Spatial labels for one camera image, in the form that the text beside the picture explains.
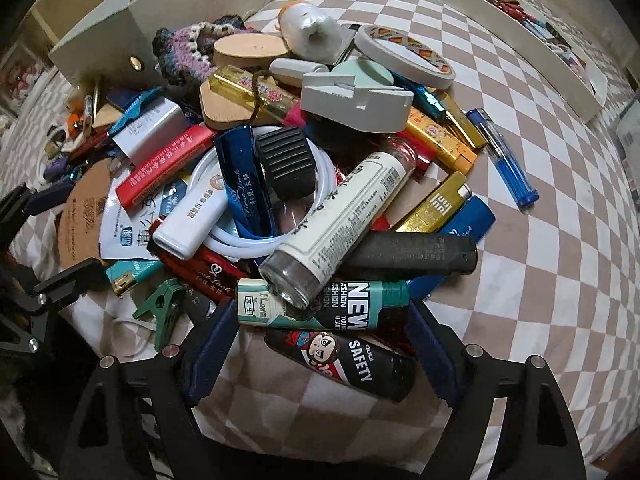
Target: purple object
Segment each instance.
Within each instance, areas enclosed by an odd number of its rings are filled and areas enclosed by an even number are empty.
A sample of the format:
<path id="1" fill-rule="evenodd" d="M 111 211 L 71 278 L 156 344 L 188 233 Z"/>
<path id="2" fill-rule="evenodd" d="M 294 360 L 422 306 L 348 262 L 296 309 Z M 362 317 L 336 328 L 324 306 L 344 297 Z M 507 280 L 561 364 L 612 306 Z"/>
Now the purple object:
<path id="1" fill-rule="evenodd" d="M 66 167 L 69 163 L 69 157 L 67 155 L 57 158 L 53 162 L 50 162 L 47 168 L 44 170 L 42 177 L 47 182 L 55 182 L 61 176 L 66 173 Z"/>

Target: bed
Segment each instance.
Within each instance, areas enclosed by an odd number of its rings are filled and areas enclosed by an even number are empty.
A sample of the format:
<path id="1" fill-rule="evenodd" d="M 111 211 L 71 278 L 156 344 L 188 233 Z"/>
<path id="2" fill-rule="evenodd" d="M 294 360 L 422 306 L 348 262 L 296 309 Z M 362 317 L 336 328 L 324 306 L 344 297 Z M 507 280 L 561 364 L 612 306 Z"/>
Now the bed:
<path id="1" fill-rule="evenodd" d="M 248 20 L 273 30 L 283 1 Z M 622 72 L 575 26 L 539 0 L 525 0 L 561 23 L 606 74 L 609 94 L 588 124 L 508 45 L 439 0 L 308 0 L 342 22 L 375 23 L 423 40 L 452 63 L 452 95 L 464 108 L 484 107 L 503 128 L 541 199 L 520 213 L 486 155 L 469 186 L 497 221 L 479 244 L 470 276 L 447 280 L 428 301 L 465 343 L 495 358 L 543 356 L 555 373 L 585 460 L 615 446 L 638 425 L 640 383 L 640 244 L 628 182 L 607 127 L 632 96 Z M 51 78 L 0 154 L 0 190 L 37 187 L 43 135 L 64 111 L 69 84 Z M 434 183 L 444 175 L 430 169 Z M 40 278 L 58 270 L 57 211 L 31 218 L 12 253 Z M 123 299 L 90 294 L 63 315 L 100 355 L 150 357 L 143 328 L 115 323 L 153 288 Z M 172 338 L 189 329 L 181 320 Z M 504 403 L 497 400 L 475 478 L 485 478 L 498 441 Z M 366 460 L 420 472 L 446 424 L 421 370 L 400 404 L 334 383 L 269 350 L 259 330 L 241 329 L 212 394 L 194 410 L 204 435 L 230 446 L 294 458 Z"/>

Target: wooden piece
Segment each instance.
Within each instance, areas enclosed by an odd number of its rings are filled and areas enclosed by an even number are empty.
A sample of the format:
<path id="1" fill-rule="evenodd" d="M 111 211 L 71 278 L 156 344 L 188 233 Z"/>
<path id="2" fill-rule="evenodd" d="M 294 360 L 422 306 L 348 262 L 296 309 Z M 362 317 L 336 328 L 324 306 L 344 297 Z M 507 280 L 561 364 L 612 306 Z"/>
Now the wooden piece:
<path id="1" fill-rule="evenodd" d="M 251 118 L 251 111 L 229 99 L 211 91 L 209 81 L 200 85 L 200 107 L 204 123 L 212 130 L 228 130 L 245 124 Z M 275 120 L 265 112 L 260 112 L 254 125 L 273 124 Z"/>
<path id="2" fill-rule="evenodd" d="M 271 61 L 288 56 L 287 44 L 279 36 L 246 32 L 221 38 L 213 45 L 216 66 L 233 65 L 238 68 L 259 66 L 268 70 Z"/>
<path id="3" fill-rule="evenodd" d="M 104 104 L 94 119 L 94 130 L 96 133 L 101 134 L 113 126 L 113 124 L 122 117 L 122 112 L 116 110 L 109 103 Z"/>

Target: string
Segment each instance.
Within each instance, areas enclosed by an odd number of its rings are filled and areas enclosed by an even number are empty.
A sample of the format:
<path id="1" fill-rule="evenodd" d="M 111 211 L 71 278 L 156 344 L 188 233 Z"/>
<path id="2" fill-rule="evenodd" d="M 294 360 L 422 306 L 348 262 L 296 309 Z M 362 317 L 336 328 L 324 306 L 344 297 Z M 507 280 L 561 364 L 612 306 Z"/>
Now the string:
<path id="1" fill-rule="evenodd" d="M 260 111 L 260 105 L 262 101 L 260 100 L 260 91 L 258 90 L 258 78 L 259 77 L 268 77 L 270 75 L 268 70 L 258 70 L 251 78 L 251 90 L 254 94 L 254 112 L 251 114 L 251 118 L 249 118 L 249 126 L 254 123 L 255 118 Z"/>

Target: gold connector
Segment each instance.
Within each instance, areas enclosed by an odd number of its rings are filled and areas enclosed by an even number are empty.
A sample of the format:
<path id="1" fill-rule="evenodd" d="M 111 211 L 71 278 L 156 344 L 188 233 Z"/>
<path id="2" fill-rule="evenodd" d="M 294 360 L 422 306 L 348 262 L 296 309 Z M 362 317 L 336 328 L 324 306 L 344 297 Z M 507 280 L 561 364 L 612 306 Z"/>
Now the gold connector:
<path id="1" fill-rule="evenodd" d="M 128 270 L 124 274 L 121 274 L 111 282 L 111 288 L 115 292 L 116 296 L 120 297 L 127 292 L 131 287 L 136 284 L 136 279 L 133 277 L 133 273 Z"/>

